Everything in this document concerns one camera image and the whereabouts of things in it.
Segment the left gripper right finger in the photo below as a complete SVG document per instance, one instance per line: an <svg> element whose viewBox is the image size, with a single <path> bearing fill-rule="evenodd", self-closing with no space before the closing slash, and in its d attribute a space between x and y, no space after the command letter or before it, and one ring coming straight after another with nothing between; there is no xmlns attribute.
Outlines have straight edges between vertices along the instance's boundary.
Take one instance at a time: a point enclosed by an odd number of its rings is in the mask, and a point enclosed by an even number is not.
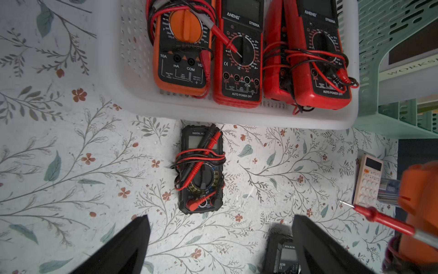
<svg viewBox="0 0 438 274"><path fill-rule="evenodd" d="M307 216L294 216L292 233L302 274L372 273Z"/></svg>

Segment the red multimeter with wound leads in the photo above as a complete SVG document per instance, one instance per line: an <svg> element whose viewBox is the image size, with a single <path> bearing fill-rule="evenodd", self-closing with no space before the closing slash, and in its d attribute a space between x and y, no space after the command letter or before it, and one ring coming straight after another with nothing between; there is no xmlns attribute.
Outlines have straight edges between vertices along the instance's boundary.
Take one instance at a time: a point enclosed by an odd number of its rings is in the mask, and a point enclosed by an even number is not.
<svg viewBox="0 0 438 274"><path fill-rule="evenodd" d="M296 106L288 49L284 2L271 1L263 30L263 93L266 99Z"/></svg>

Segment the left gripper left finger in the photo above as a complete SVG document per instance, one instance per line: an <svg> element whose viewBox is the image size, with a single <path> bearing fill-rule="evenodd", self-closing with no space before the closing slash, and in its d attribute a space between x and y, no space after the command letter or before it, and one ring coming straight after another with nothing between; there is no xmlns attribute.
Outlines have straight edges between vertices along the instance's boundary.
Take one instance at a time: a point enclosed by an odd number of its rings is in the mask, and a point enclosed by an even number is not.
<svg viewBox="0 0 438 274"><path fill-rule="evenodd" d="M139 274L150 235L148 216L137 217L72 273Z"/></svg>

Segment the orange multimeter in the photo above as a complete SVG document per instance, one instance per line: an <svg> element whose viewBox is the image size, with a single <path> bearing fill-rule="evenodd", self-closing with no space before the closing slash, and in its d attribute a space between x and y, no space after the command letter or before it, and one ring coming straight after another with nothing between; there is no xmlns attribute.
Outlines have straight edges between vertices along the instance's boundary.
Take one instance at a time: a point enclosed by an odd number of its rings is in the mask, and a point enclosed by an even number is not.
<svg viewBox="0 0 438 274"><path fill-rule="evenodd" d="M205 98L212 84L213 45L238 53L219 29L214 1L147 1L148 36L154 48L153 75L165 91Z"/></svg>
<svg viewBox="0 0 438 274"><path fill-rule="evenodd" d="M368 221L398 231L386 249L385 274L436 274L438 272L438 162L416 164L401 177L398 205L407 212L401 221L374 207L345 203Z"/></svg>

